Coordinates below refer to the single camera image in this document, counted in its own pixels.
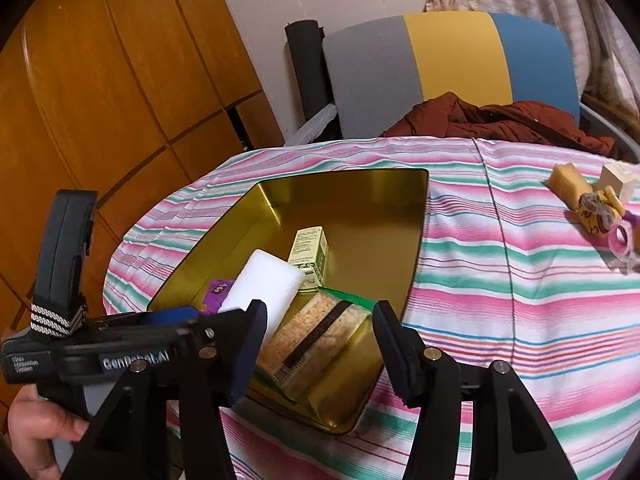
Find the chair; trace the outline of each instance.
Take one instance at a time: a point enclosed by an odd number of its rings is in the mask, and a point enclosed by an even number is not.
[[[478,106],[553,105],[640,162],[640,146],[579,101],[564,36],[537,20],[459,10],[382,18],[325,38],[318,22],[303,20],[286,33],[308,121],[288,144],[377,137],[414,105],[452,91]]]

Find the tape roll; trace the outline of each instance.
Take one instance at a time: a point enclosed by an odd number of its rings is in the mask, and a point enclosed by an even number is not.
[[[609,230],[609,250],[621,262],[626,262],[633,248],[634,235],[631,224],[626,220],[617,220]]]

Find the pink and green striped fabric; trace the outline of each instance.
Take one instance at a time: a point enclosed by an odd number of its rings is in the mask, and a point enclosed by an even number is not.
[[[235,156],[132,227],[110,263],[109,313],[145,310],[204,233],[259,180],[354,168],[427,168],[430,186],[403,322],[460,362],[510,362],[581,480],[604,480],[640,428],[640,274],[626,275],[543,184],[607,159],[508,142],[340,141]],[[640,194],[630,209],[640,213]],[[223,413],[238,478],[400,479],[418,419],[382,374],[356,429],[330,438],[243,399]],[[177,425],[175,413],[170,424]],[[465,406],[457,477],[468,476]]]

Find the black and white striped strap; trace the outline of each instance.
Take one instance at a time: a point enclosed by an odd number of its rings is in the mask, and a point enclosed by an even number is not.
[[[71,321],[67,321],[52,310],[31,304],[31,329],[52,337],[72,335],[84,324],[86,305],[83,303]]]

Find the small cardboard box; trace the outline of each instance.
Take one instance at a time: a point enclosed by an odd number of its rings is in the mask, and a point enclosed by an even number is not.
[[[623,204],[630,202],[634,196],[634,187],[640,180],[628,165],[622,162],[612,162],[605,164],[600,173],[600,180],[594,184],[597,190],[604,190],[605,187],[611,186],[613,191]]]
[[[305,281],[300,292],[311,292],[324,286],[327,244],[322,227],[300,229],[293,240],[288,262],[304,271]]]

